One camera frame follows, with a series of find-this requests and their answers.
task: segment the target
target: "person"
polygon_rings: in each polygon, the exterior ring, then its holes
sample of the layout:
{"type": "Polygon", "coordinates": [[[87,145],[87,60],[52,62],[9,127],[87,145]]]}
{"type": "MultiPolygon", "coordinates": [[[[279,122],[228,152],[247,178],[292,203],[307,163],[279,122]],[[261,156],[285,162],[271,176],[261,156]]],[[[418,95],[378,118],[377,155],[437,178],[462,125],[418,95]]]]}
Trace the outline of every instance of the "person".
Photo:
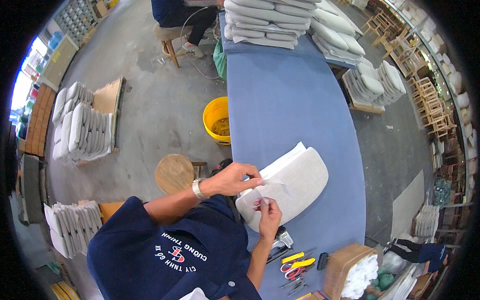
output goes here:
{"type": "MultiPolygon", "coordinates": [[[[223,0],[217,0],[217,2],[219,5],[223,5],[223,0]]],[[[192,32],[182,47],[200,58],[204,54],[198,48],[198,44],[207,28],[215,21],[217,7],[209,6],[198,11],[199,9],[201,8],[186,6],[183,0],[152,0],[153,18],[160,27],[182,27],[185,21],[192,16],[185,25],[193,26],[192,32]]]]}
{"type": "Polygon", "coordinates": [[[440,266],[442,264],[447,265],[448,263],[448,253],[444,244],[416,244],[409,240],[394,239],[392,242],[389,242],[388,245],[391,251],[409,262],[419,264],[426,263],[422,275],[433,273],[433,279],[438,276],[440,266]],[[408,252],[395,245],[395,243],[406,246],[411,251],[408,252]]]}
{"type": "Polygon", "coordinates": [[[260,238],[249,253],[245,226],[227,196],[264,181],[248,164],[220,164],[213,173],[145,204],[130,197],[98,230],[87,266],[106,300],[178,300],[200,290],[210,300],[261,299],[257,291],[282,213],[273,199],[254,203],[260,238]]]}

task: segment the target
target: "navy blue shirt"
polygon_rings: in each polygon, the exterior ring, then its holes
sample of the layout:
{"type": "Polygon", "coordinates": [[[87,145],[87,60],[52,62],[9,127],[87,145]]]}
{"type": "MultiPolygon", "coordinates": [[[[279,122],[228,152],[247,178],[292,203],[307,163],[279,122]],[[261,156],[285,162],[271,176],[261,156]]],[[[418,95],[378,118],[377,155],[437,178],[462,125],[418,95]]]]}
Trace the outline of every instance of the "navy blue shirt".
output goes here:
{"type": "Polygon", "coordinates": [[[203,204],[211,208],[195,207],[180,221],[157,226],[130,197],[88,245],[88,270],[103,297],[178,300],[200,287],[209,299],[261,299],[246,276],[245,227],[229,216],[222,196],[203,204]]]}
{"type": "Polygon", "coordinates": [[[183,0],[152,0],[153,18],[162,25],[169,14],[175,14],[184,7],[183,0]]]}
{"type": "Polygon", "coordinates": [[[419,252],[419,263],[430,261],[428,272],[436,272],[442,265],[447,250],[443,244],[423,244],[419,252]]]}

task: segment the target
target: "embroidered logo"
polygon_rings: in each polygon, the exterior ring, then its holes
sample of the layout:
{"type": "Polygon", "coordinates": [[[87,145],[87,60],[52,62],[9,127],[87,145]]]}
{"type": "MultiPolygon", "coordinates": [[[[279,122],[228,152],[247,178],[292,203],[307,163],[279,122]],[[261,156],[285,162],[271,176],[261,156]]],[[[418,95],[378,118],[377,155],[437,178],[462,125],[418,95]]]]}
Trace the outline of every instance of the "embroidered logo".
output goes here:
{"type": "Polygon", "coordinates": [[[183,255],[180,254],[181,247],[173,246],[172,249],[173,249],[173,252],[169,251],[169,253],[174,256],[172,260],[177,263],[183,263],[185,261],[185,257],[183,257],[183,255]]]}

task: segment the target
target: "silver watch band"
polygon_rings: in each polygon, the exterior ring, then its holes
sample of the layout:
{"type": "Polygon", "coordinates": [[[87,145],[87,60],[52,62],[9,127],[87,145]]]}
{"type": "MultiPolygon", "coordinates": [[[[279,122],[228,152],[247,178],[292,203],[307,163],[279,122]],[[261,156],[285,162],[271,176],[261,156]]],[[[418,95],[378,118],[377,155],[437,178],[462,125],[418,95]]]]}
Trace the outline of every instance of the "silver watch band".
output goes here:
{"type": "Polygon", "coordinates": [[[198,200],[200,201],[205,201],[208,199],[208,197],[205,197],[203,195],[202,191],[200,190],[199,184],[203,180],[203,178],[195,179],[192,183],[192,191],[193,194],[195,194],[195,197],[197,197],[198,200]]]}

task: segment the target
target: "round wooden stool seat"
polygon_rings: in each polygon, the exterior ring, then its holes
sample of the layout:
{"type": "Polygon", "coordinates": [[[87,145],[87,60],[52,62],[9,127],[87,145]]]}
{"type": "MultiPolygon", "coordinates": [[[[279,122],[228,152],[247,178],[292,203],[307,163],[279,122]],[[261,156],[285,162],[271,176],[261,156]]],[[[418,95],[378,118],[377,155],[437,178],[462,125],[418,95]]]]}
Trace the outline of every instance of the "round wooden stool seat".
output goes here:
{"type": "Polygon", "coordinates": [[[170,154],[156,167],[155,180],[165,194],[182,191],[192,185],[195,170],[192,163],[183,155],[170,154]]]}

